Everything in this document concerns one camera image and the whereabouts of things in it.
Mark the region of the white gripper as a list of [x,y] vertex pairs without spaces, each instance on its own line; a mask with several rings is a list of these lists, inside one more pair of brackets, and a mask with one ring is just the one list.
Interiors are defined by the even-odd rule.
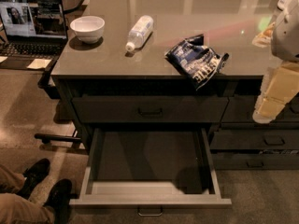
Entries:
[[[269,47],[274,27],[275,24],[270,23],[253,38],[252,44],[260,48]],[[284,109],[285,105],[280,103],[288,103],[298,92],[299,64],[283,62],[275,70],[265,92],[265,97],[270,100],[262,95],[257,98],[252,114],[253,120],[260,124],[270,123]]]

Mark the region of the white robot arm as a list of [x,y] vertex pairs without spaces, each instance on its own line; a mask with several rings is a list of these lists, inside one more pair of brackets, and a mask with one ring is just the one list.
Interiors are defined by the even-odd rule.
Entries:
[[252,44],[271,47],[281,65],[268,68],[263,75],[260,95],[256,100],[252,118],[266,124],[274,120],[293,97],[299,93],[299,0],[286,0],[276,20],[256,35]]

